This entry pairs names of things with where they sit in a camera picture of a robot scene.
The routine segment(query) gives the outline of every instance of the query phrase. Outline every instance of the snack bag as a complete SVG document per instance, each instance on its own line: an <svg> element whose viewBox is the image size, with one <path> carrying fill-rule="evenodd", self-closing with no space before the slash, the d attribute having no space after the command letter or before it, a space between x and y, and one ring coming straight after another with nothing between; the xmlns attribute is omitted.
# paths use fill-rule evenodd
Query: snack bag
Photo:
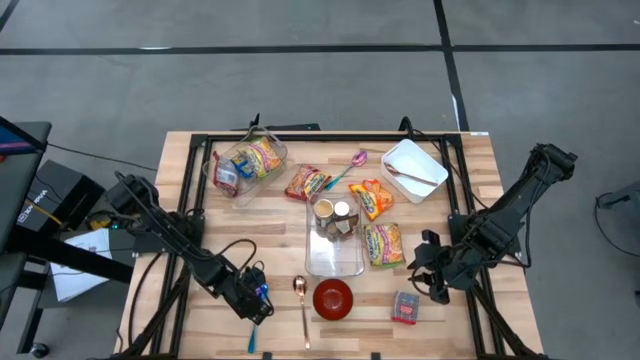
<svg viewBox="0 0 640 360"><path fill-rule="evenodd" d="M330 180L331 175L328 173L310 165L302 165L293 179L291 179L284 193L298 200L312 199L327 186Z"/></svg>
<svg viewBox="0 0 640 360"><path fill-rule="evenodd" d="M248 164L251 164L251 170L258 178L267 176L271 171L280 166L282 160L269 144L269 140L262 136L256 140L253 140L244 149L238 151L239 156L235 156L232 161L236 165L236 169L241 167L243 170L238 169L239 172L245 171Z"/></svg>
<svg viewBox="0 0 640 360"><path fill-rule="evenodd" d="M220 157L217 152L213 152L216 165L213 169L213 184L226 196L235 197L238 195L238 173L234 164L224 157Z"/></svg>
<svg viewBox="0 0 640 360"><path fill-rule="evenodd" d="M349 185L349 190L360 200L370 221L393 205L393 196L382 188L378 180L365 180L362 185Z"/></svg>
<svg viewBox="0 0 640 360"><path fill-rule="evenodd" d="M405 262L398 224L369 224L364 227L364 238L371 265L393 267Z"/></svg>

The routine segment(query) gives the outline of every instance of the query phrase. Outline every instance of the plastic spoon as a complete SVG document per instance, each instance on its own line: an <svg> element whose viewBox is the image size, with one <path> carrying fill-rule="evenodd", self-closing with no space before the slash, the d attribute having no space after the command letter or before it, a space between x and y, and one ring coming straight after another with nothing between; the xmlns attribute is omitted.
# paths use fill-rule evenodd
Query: plastic spoon
<svg viewBox="0 0 640 360"><path fill-rule="evenodd" d="M353 155L353 158L351 159L351 165L347 166L346 169L344 169L344 171L342 173L340 173L340 175L336 176L335 179L331 180L331 182L329 184L327 184L327 186L324 188L325 190L331 190L331 188L338 183L338 181L340 180L340 178L347 173L347 171L351 170L353 167L358 167L358 166L362 166L364 165L364 163L367 162L367 152L366 151L359 151L357 154Z"/></svg>
<svg viewBox="0 0 640 360"><path fill-rule="evenodd" d="M391 165L391 164L389 164L389 163L384 163L384 167L385 167L385 168L387 168L387 170L388 170L392 175L404 175L404 176L406 176L406 177L408 177L408 178L410 178L410 179L420 181L420 182L425 183L425 184L427 184L427 185L436 186L436 187L438 186L438 183L437 183L437 182L433 182L433 181L430 181L430 180L425 180L425 179L423 179L423 178L419 178L419 177L417 177L417 176L413 176L413 175L409 175L409 174L406 174L406 173L400 172L400 171L398 171L396 168L394 168L394 167L393 167L393 165Z"/></svg>

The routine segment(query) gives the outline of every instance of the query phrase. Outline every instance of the concrete floor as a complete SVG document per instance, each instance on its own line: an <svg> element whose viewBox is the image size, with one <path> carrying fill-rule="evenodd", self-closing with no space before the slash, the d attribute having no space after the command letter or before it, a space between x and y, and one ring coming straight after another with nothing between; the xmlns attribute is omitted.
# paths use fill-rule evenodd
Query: concrete floor
<svg viewBox="0 0 640 360"><path fill-rule="evenodd" d="M3 9L9 0L0 0ZM640 3L606 0L447 0L454 44L640 43ZM0 48L438 43L433 4L419 0L21 0ZM536 142L580 156L533 215L527 272L550 356L635 359L640 353L640 261L597 232L593 199L640 179L640 53L456 54L472 130L489 131L505 186ZM323 129L455 130L440 53L0 56L0 111L51 121L51 142L155 166L168 130L318 122ZM48 151L105 186L136 169ZM153 173L144 175L153 178ZM621 246L640 252L637 229L602 213ZM127 288L101 307L45 311L37 340L50 359L107 356ZM0 334L15 348L28 311L19 291Z"/></svg>

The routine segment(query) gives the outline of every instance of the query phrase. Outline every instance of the white paper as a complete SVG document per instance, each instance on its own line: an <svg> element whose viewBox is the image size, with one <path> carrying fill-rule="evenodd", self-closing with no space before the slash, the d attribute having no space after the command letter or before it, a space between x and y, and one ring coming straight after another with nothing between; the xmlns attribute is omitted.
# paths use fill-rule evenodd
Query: white paper
<svg viewBox="0 0 640 360"><path fill-rule="evenodd" d="M108 229L92 231L84 235L67 239L65 242L69 245L112 259L111 251L109 251ZM56 295L60 302L71 300L87 290L107 281L107 279L103 277L81 273L78 270L54 263L51 263L51 272L53 273L53 282L56 285Z"/></svg>

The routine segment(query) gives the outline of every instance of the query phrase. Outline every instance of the small cup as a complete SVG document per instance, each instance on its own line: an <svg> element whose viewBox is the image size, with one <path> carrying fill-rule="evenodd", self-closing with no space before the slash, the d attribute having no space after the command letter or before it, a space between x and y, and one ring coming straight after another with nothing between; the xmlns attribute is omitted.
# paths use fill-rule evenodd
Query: small cup
<svg viewBox="0 0 640 360"><path fill-rule="evenodd" d="M316 216L316 224L326 228L333 219L333 203L327 199L320 199L313 204L313 213Z"/></svg>
<svg viewBox="0 0 640 360"><path fill-rule="evenodd" d="M336 227L343 234L351 231L351 226L349 226L349 211L349 204L344 201L337 202L333 207L333 217L336 220Z"/></svg>

